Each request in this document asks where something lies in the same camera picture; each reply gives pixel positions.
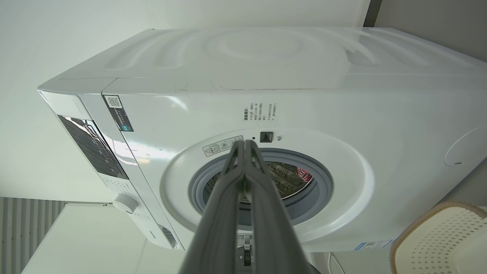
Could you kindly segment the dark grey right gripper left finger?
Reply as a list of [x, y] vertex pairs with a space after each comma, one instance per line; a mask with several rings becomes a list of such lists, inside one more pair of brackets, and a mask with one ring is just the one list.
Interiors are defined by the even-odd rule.
[[234, 274], [245, 142], [234, 143], [178, 274]]

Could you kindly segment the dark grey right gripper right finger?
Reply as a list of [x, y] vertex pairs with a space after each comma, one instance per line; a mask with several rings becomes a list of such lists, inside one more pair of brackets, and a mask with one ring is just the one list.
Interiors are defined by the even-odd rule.
[[245, 196], [251, 202], [253, 274], [320, 274], [307, 261], [266, 162], [252, 140], [245, 141]]

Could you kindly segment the red jersey with white stripes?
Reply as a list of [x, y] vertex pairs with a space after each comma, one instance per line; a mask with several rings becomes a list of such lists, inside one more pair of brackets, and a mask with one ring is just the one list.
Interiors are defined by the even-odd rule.
[[309, 184], [312, 182], [313, 180], [313, 176], [308, 173], [307, 171], [303, 170], [302, 168], [300, 167], [297, 167], [297, 174], [298, 174], [298, 177], [303, 181], [303, 188], [306, 188], [309, 186]]

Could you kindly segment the white washing machine dial knob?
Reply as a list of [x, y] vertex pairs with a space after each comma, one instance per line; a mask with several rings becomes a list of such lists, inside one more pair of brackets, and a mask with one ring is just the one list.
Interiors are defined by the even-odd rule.
[[138, 202], [126, 194], [118, 194], [112, 204], [115, 208], [128, 214], [133, 214], [138, 207]]

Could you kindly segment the black glossy control display panel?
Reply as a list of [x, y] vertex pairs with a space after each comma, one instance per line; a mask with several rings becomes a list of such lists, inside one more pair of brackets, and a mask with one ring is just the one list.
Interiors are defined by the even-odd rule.
[[92, 120], [61, 115], [59, 119], [97, 172], [129, 179]]

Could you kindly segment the cream perforated laundry basket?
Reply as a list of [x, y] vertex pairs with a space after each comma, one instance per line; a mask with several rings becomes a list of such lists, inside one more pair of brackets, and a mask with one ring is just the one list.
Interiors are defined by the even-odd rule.
[[487, 207], [447, 201], [393, 243], [392, 274], [487, 274]]

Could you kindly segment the white cabinet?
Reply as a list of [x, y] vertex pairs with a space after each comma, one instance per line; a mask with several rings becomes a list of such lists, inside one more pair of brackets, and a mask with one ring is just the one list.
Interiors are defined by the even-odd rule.
[[66, 204], [22, 274], [178, 274], [185, 252], [157, 246], [111, 204]]

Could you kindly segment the dark QR code sticker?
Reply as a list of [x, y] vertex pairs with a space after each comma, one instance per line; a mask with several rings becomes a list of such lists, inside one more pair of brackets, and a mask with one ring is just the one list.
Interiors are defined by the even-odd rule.
[[133, 126], [129, 121], [120, 98], [117, 95], [104, 95], [103, 98], [119, 130], [123, 132], [133, 132]]

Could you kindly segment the white front-load washing machine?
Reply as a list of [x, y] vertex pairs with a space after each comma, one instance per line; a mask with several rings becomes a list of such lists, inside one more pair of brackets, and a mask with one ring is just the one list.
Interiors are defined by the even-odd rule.
[[[95, 172], [138, 202], [126, 214], [150, 242], [176, 251], [203, 213], [191, 179], [239, 140], [331, 174], [330, 201], [294, 225], [308, 252], [395, 240], [487, 158], [444, 161], [487, 127], [487, 63], [388, 28], [148, 29], [38, 92], [58, 118], [96, 124], [129, 179]], [[104, 95], [120, 98], [133, 132]]]

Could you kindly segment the white flat board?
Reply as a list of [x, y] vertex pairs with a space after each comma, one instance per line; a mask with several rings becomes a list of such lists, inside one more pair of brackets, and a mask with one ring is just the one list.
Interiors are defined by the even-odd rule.
[[487, 127], [477, 127], [452, 144], [446, 152], [444, 163], [457, 166], [482, 161], [487, 157]]

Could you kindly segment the grey ribbed wall panel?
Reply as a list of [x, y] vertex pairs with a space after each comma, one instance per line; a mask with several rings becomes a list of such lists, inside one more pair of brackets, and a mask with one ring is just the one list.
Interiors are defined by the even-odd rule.
[[0, 197], [0, 274], [21, 274], [66, 201]]

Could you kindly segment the dark wall trim strip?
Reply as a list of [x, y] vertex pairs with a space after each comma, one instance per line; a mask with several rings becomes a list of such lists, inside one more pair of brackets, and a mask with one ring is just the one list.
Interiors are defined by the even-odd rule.
[[379, 16], [383, 0], [370, 0], [363, 27], [374, 27]]

